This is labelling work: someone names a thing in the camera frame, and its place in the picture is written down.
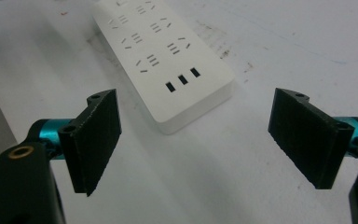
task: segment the white power strip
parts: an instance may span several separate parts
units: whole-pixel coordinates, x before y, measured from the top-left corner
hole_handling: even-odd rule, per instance
[[[102,0],[94,19],[163,133],[231,96],[230,68],[161,0]]]

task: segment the brass insert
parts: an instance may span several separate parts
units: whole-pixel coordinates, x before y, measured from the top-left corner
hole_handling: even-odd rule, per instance
[[[33,151],[34,151],[34,148],[30,147],[30,146],[18,147],[16,149],[12,150],[8,154],[8,157],[11,158],[12,160],[18,160],[18,159],[27,157],[28,155],[33,153]]]

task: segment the black rubber pad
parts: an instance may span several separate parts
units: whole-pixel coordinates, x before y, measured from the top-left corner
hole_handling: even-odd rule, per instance
[[[316,189],[331,189],[354,129],[329,117],[309,99],[276,89],[268,131]]]
[[[87,99],[89,106],[59,129],[68,170],[75,192],[95,190],[121,135],[116,90]]]

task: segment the table surface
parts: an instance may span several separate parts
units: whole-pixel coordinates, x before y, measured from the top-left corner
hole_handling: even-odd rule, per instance
[[[0,1],[0,106],[16,139],[117,89],[123,134],[96,191],[51,163],[67,223],[351,223],[358,161],[316,190],[268,133],[275,88],[358,116],[358,1],[167,0],[234,71],[231,99],[158,131],[90,13],[91,0]]]

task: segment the usb port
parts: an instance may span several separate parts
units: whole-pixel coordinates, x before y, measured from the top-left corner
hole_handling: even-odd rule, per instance
[[[170,92],[175,91],[175,87],[171,84],[171,82],[167,82],[165,85],[167,86],[168,90],[170,90]]]
[[[191,73],[193,73],[193,75],[194,75],[195,77],[199,77],[199,76],[200,76],[200,73],[199,73],[199,71],[197,71],[196,68],[192,68],[192,69],[190,69],[190,71],[191,71]]]
[[[183,76],[183,75],[180,75],[179,76],[179,80],[182,82],[182,84],[187,84],[188,82],[187,82],[187,79]]]

